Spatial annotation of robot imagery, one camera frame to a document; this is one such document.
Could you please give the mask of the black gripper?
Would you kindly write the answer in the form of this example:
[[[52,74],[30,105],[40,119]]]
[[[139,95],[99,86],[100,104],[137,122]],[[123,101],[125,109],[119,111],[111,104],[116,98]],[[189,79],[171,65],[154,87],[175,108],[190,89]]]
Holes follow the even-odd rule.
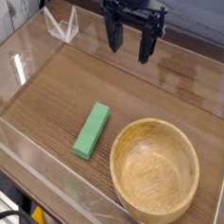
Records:
[[[166,5],[157,0],[102,0],[101,4],[110,49],[116,52],[123,44],[122,24],[126,23],[142,31],[138,57],[146,64],[153,54],[156,36],[165,33]]]

